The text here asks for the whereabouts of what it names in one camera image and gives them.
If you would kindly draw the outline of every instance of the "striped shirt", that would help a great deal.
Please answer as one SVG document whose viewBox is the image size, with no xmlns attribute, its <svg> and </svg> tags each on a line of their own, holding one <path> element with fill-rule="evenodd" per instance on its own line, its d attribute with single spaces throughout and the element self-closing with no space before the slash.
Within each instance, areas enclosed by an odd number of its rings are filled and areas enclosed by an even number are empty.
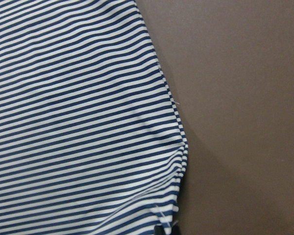
<svg viewBox="0 0 294 235">
<path fill-rule="evenodd" d="M 170 234 L 187 141 L 133 0 L 0 0 L 0 235 Z"/>
</svg>

